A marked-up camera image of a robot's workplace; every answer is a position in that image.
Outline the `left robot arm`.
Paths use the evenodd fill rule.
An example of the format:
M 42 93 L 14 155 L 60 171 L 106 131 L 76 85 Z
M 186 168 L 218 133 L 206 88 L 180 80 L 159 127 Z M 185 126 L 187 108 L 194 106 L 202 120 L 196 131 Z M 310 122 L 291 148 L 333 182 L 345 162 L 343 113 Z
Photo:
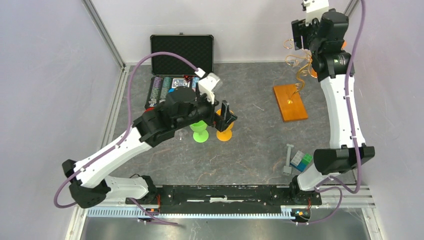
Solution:
M 130 129 L 92 156 L 66 160 L 62 164 L 70 179 L 69 191 L 83 209 L 94 207 L 106 199 L 135 199 L 145 204 L 157 198 L 157 189 L 149 176 L 137 178 L 112 177 L 110 174 L 133 157 L 172 139 L 177 130 L 200 121 L 222 132 L 237 116 L 227 101 L 215 111 L 217 100 L 210 102 L 207 94 L 189 87 L 177 87 L 166 95 L 165 101 L 137 118 Z

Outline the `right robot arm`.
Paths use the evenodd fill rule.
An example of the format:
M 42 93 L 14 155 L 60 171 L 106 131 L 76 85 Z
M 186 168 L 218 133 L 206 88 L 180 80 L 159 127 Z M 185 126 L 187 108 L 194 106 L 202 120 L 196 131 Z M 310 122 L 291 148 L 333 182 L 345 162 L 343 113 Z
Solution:
M 309 50 L 312 69 L 324 93 L 329 123 L 328 149 L 316 149 L 313 165 L 296 176 L 289 189 L 289 199 L 302 204 L 309 191 L 317 190 L 326 180 L 357 170 L 375 156 L 361 132 L 356 110 L 353 55 L 343 50 L 349 18 L 334 8 L 325 7 L 318 13 L 308 12 L 306 19 L 291 23 L 296 50 Z

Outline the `green plastic wine glass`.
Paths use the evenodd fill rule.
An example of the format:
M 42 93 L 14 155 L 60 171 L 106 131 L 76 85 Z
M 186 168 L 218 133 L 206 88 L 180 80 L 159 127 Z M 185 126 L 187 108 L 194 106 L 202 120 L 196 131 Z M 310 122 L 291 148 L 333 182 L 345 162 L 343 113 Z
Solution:
M 207 124 L 201 120 L 197 123 L 191 124 L 189 127 L 193 131 L 193 139 L 197 143 L 204 143 L 209 138 L 209 133 L 207 131 Z

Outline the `red plastic wine glass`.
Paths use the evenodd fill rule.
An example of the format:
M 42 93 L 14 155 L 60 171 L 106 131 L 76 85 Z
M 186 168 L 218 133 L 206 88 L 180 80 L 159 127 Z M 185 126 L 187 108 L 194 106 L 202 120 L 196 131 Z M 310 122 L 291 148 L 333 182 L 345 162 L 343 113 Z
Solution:
M 145 111 L 144 111 L 144 113 L 148 113 L 148 112 L 150 112 L 150 111 L 153 111 L 155 109 L 155 107 L 150 107 L 150 108 L 148 108 L 148 109 L 146 109 Z

